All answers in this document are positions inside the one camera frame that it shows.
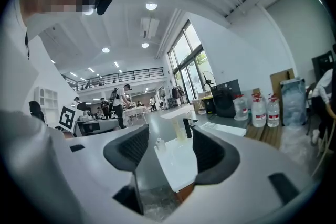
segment plastic water bottle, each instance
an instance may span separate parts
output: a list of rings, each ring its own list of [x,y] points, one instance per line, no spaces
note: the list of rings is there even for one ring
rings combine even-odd
[[[267,125],[269,127],[277,127],[280,122],[280,106],[277,98],[269,98],[267,104]]]
[[[248,119],[248,110],[247,102],[243,94],[236,95],[236,99],[233,100],[235,106],[235,120],[236,121],[245,121]]]
[[[252,124],[256,128],[263,127],[266,124],[266,108],[261,98],[253,100]]]

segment black chair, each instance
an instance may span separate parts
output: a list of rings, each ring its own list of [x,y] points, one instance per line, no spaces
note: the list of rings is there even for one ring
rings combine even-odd
[[[313,91],[316,87],[316,82],[312,83],[308,89],[306,90],[306,103],[308,103],[308,108],[307,108],[307,115],[308,115],[308,118],[307,118],[307,122],[308,122],[308,129],[307,129],[307,133],[306,135],[309,134],[309,131],[310,131],[310,125],[311,125],[311,117],[314,115],[314,110],[313,110],[313,107],[311,105],[311,102],[309,103],[308,101],[308,95],[310,93],[310,91]]]

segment round ceiling light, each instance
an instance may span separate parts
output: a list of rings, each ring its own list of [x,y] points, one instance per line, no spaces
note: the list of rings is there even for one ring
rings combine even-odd
[[[157,7],[157,4],[146,3],[146,9],[148,9],[148,10],[155,10],[156,7]]]
[[[86,12],[83,12],[85,15],[91,15],[95,10],[93,8],[87,10]]]

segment black railing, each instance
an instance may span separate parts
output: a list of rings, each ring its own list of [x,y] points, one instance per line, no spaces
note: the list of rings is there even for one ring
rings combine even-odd
[[[90,89],[93,87],[99,87],[103,85],[124,82],[124,81],[129,81],[129,80],[163,76],[163,67],[135,70],[135,71],[129,71],[125,73],[115,73],[115,74],[105,75],[102,77],[87,79],[85,81],[75,81],[64,75],[62,76],[75,91],[80,91],[80,90]]]

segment gray floor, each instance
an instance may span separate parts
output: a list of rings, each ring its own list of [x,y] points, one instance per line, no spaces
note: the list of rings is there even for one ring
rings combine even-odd
[[[178,202],[169,187],[154,151],[157,138],[162,138],[166,142],[176,138],[171,121],[160,117],[160,115],[171,111],[173,111],[173,109],[167,111],[158,110],[150,112],[145,116],[151,131],[149,145],[136,169],[138,187],[144,205],[145,216],[158,222],[163,221],[178,207]],[[192,115],[199,120],[197,125],[202,125],[207,121],[236,127],[244,127],[247,124],[246,122],[236,122],[233,119],[228,120],[220,117],[209,118],[207,115],[195,115],[194,112],[192,112]],[[143,119],[139,118],[133,123],[134,125],[143,124]],[[313,118],[308,136],[306,136],[307,126],[285,126],[282,129],[280,151],[309,174],[313,172],[318,164],[318,159],[316,158],[317,147],[312,146],[310,143],[312,130],[317,128],[318,123],[319,120]],[[323,176],[327,165],[328,158],[316,174],[315,179],[320,179]]]

